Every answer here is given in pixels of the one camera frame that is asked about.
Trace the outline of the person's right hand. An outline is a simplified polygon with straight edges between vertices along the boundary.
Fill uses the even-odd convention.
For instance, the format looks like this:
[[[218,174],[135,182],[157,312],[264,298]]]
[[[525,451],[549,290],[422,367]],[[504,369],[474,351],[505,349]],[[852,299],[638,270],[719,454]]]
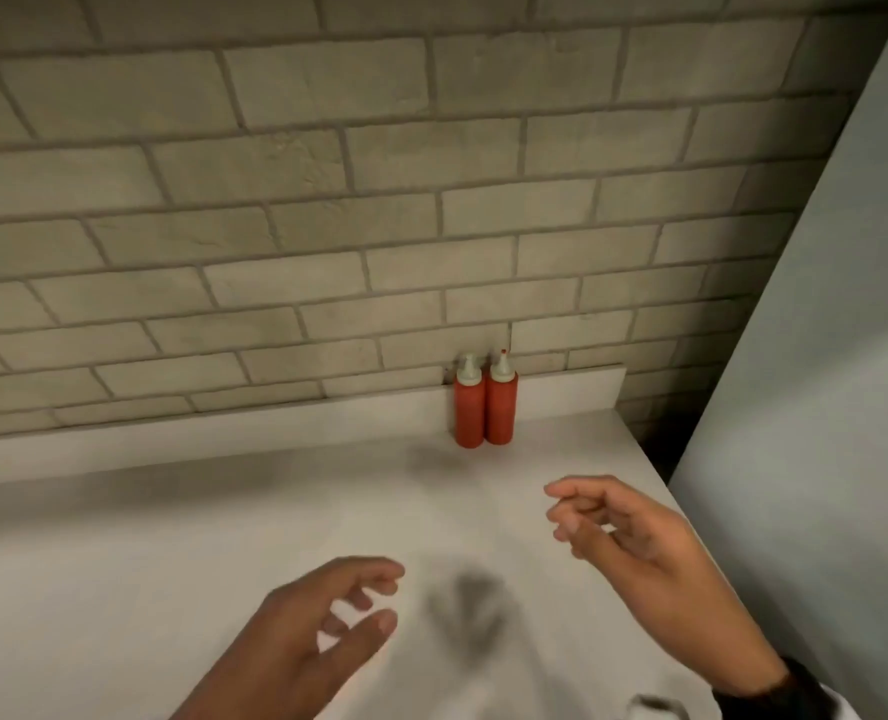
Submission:
[[[607,580],[654,642],[713,690],[749,696],[779,685],[788,676],[785,661],[688,520],[624,484],[640,501],[632,528],[614,534],[630,561],[586,563]]]

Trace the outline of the tall white cabinet panel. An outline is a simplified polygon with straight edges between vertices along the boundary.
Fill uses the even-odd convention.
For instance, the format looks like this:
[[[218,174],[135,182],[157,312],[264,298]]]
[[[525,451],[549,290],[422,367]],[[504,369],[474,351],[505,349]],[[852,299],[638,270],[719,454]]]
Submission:
[[[888,720],[888,42],[669,487],[769,640]]]

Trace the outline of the person's left hand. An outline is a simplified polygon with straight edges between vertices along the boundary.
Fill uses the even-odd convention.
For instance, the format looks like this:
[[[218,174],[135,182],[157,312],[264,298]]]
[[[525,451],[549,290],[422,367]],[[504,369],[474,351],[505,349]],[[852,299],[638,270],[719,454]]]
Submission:
[[[339,556],[273,589],[169,720],[316,720],[338,691],[316,691],[305,671],[336,641],[323,621],[350,627],[378,611],[405,575],[385,556]]]

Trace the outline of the red squeeze bottle white tip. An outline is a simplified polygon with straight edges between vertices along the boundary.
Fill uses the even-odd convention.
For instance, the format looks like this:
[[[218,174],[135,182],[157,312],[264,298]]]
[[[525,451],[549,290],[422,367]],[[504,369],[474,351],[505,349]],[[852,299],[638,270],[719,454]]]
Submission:
[[[466,449],[480,447],[486,438],[486,384],[474,354],[459,357],[452,395],[455,442]]]

